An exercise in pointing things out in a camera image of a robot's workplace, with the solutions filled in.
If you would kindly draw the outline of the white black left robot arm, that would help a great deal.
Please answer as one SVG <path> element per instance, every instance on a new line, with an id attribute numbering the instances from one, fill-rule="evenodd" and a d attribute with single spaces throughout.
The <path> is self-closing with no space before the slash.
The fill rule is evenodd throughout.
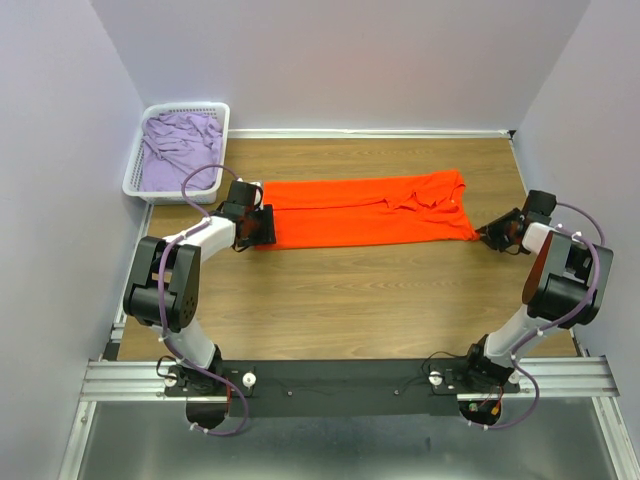
<path id="1" fill-rule="evenodd" d="M 238 253 L 276 242 L 273 206 L 259 182 L 234 180 L 227 199 L 192 227 L 136 247 L 123 297 L 124 312 L 156 332 L 189 368 L 187 382 L 201 395 L 222 380 L 221 353 L 196 319 L 201 266 L 222 250 Z"/>

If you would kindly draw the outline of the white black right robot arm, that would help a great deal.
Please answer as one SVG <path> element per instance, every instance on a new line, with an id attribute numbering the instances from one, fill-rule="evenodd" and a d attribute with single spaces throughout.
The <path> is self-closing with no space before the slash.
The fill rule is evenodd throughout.
<path id="1" fill-rule="evenodd" d="M 585 217 L 599 240 L 593 242 L 553 225 L 552 213 L 558 206 Z M 540 190 L 531 190 L 522 208 L 480 227 L 477 233 L 494 251 L 505 253 L 516 247 L 519 254 L 533 254 L 535 261 L 523 287 L 521 307 L 500 329 L 473 344 L 460 367 L 462 384 L 474 392 L 507 383 L 519 359 L 543 339 L 593 321 L 614 257 L 591 215 Z"/>

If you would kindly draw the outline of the orange t-shirt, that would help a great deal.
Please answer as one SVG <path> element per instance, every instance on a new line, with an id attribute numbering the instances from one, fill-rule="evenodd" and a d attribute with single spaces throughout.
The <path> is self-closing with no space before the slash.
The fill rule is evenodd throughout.
<path id="1" fill-rule="evenodd" d="M 457 170 L 371 179 L 268 182 L 276 242 L 264 251 L 477 241 Z"/>

